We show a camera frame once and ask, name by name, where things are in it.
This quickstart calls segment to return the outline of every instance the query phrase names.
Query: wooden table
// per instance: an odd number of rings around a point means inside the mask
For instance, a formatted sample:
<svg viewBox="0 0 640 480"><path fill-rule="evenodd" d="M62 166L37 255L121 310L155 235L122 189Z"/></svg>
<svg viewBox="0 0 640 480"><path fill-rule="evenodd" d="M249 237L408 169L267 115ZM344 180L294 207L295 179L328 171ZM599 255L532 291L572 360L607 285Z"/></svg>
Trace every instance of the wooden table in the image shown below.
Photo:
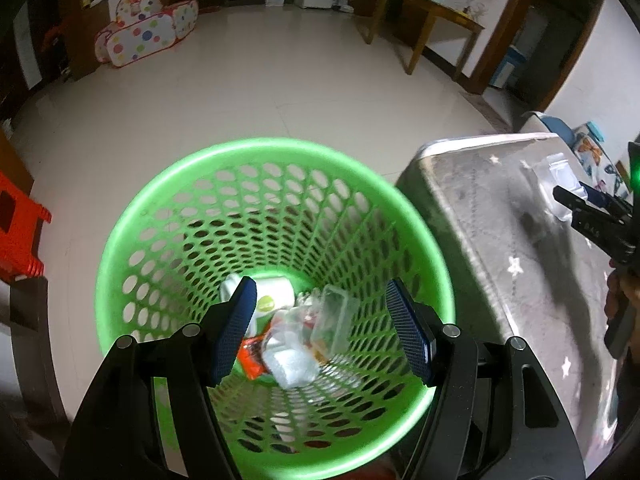
<svg viewBox="0 0 640 480"><path fill-rule="evenodd" d="M367 44L370 44L373 41L373 38L376 37L378 33L378 28L380 27L380 21L382 21L382 17L385 13L386 3L389 0L378 0L376 3L376 10L373 13L373 19L371 22L371 26L369 29L369 35L366 39ZM449 7L445 7L441 4L437 4L436 2L432 2L431 0L402 0L406 4L411 6L418 7L419 9L427 11L427 19L424 20L424 25L422 26L422 31L420 32L420 36L418 37L418 41L415 43L414 53L411 56L411 61L409 65L406 67L406 72L411 75L414 72L415 66L420 59L420 55L422 54L422 50L427 44L427 40L433 30L433 25L436 23L437 18L442 18L443 20L447 20L448 22L456 23L460 25L460 27L464 27L467 30L471 31L471 35L468 40L466 40L466 44L462 53L460 53L460 57L458 58L458 63L456 64L456 73L453 77L453 81L456 81L460 74L462 73L462 69L466 64L466 60L469 59L469 54L476 46L476 41L478 40L478 36L484 30L484 27L479 23L476 23L474 20L463 16L459 12L456 12Z"/></svg>

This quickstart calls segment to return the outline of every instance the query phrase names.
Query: screw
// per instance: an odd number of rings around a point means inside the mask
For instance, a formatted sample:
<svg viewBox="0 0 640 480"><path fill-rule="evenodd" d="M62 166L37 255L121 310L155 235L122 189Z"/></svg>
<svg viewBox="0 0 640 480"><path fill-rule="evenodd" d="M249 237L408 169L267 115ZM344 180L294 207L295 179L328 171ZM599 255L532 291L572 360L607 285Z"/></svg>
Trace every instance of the screw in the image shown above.
<svg viewBox="0 0 640 480"><path fill-rule="evenodd" d="M445 325L442 327L442 333L447 337L458 337L460 329L455 325Z"/></svg>
<svg viewBox="0 0 640 480"><path fill-rule="evenodd" d="M182 327L182 334L186 337L193 337L200 333L200 325L197 323L189 323Z"/></svg>
<svg viewBox="0 0 640 480"><path fill-rule="evenodd" d="M509 343L516 350L524 350L527 347L527 343L521 337L512 337Z"/></svg>
<svg viewBox="0 0 640 480"><path fill-rule="evenodd" d="M118 348L127 348L133 343L133 338L130 335L121 335L116 340L116 346Z"/></svg>

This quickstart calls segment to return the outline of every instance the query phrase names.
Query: clear plastic container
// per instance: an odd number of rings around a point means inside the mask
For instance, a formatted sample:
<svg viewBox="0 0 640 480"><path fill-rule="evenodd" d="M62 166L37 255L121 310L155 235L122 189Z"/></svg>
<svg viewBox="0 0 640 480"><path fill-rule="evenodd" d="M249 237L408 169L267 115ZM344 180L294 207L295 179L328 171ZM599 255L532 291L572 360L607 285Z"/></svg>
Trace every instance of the clear plastic container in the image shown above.
<svg viewBox="0 0 640 480"><path fill-rule="evenodd" d="M262 343L262 361L285 390L307 386L320 373L318 361L302 342L302 319L298 314L276 312Z"/></svg>
<svg viewBox="0 0 640 480"><path fill-rule="evenodd" d="M327 285L322 290L321 309L311 332L311 346L324 360L346 352L349 347L351 322L360 301L346 290Z"/></svg>
<svg viewBox="0 0 640 480"><path fill-rule="evenodd" d="M556 153L543 158L533 166L533 171L538 178L540 193L546 207L560 221L570 222L572 220L571 210L556 202L556 199L554 199L554 187L564 187L567 191L584 200L587 200L587 192L580 185L564 153Z"/></svg>

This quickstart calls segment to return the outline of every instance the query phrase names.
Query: person's hand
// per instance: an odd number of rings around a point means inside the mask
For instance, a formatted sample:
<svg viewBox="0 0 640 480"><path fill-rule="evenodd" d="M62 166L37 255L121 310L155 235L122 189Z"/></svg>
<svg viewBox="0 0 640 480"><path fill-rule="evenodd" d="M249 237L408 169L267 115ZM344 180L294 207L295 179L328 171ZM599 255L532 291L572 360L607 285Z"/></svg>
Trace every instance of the person's hand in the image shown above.
<svg viewBox="0 0 640 480"><path fill-rule="evenodd" d="M615 263L610 263L611 267L615 267ZM618 296L624 294L629 303L636 308L636 326L629 341L629 349L631 350L631 358L635 364L640 364L640 277L632 276L628 272L621 274L614 271L607 279L609 291L607 293L607 301L604 306L604 313L607 318L613 319L618 312Z"/></svg>

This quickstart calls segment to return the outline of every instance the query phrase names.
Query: wooden door frame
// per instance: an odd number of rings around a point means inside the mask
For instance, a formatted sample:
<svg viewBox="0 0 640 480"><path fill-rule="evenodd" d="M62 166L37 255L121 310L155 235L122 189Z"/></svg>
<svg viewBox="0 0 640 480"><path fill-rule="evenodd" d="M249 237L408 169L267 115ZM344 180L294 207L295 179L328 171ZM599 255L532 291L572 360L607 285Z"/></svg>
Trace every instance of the wooden door frame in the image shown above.
<svg viewBox="0 0 640 480"><path fill-rule="evenodd" d="M549 92L542 98L536 110L544 111L558 91L562 88L562 85L565 83L571 70L574 68L577 63L584 47L587 44L591 33L593 32L593 27L595 27L596 22L598 21L598 17L600 15L600 11L602 9L602 5L604 0L596 0L596 3L591 9L591 14L586 24L582 28L582 32L580 34L580 38L574 47L574 50L569 56L569 59L562 67L562 71L558 76L558 79L553 84L552 88ZM469 77L469 81L465 86L466 90L472 94L482 94L484 90L489 86L489 81L491 81L492 76L494 75L498 65L504 58L506 54L507 46L504 46L505 41L508 39L508 35L510 35L510 28L513 27L514 23L512 21L515 18L516 12L522 12L520 8L521 0L508 0L502 15L500 16L500 20L495 27L494 32L492 33L491 39L487 43L484 51L482 52L482 56L478 60L476 67L473 70L473 73Z"/></svg>

